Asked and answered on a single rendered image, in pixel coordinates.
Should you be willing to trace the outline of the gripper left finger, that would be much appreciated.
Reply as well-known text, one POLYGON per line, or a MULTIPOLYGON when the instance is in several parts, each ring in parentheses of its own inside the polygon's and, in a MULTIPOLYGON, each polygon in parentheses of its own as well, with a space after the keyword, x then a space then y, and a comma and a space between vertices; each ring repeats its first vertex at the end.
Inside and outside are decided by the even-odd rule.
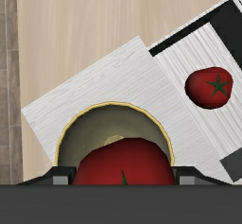
POLYGON ((43 176, 21 182, 21 185, 71 185, 76 173, 74 166, 53 166, 43 176))

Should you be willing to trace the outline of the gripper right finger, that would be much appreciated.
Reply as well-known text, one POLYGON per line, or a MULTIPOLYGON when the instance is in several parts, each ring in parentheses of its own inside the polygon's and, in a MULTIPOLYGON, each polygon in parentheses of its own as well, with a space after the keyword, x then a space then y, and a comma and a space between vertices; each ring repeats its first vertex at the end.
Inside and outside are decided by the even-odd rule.
POLYGON ((199 171, 194 166, 173 166, 173 175, 177 185, 230 185, 227 181, 222 181, 213 175, 208 175, 205 172, 199 171))

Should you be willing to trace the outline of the red tomato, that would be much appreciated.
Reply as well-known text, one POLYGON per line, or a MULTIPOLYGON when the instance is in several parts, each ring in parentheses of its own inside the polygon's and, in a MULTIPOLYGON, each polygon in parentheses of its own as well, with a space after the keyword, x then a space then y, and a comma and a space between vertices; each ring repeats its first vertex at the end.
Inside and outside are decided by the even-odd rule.
POLYGON ((90 152, 79 164, 74 185, 173 185, 164 152, 142 138, 125 138, 90 152))
POLYGON ((213 110, 228 103, 233 89, 233 77, 221 67, 200 69, 189 75, 184 90, 197 106, 213 110))

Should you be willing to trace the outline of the white porcelain bowl yellow rim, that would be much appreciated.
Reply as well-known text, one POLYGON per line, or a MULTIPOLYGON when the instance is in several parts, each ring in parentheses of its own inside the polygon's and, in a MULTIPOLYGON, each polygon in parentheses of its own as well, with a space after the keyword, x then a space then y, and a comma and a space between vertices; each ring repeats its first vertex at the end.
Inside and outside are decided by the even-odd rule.
POLYGON ((175 161, 162 124, 149 112, 126 102, 103 102, 77 113, 64 127, 56 146, 55 166, 78 166, 92 150, 122 138, 144 138, 175 161))

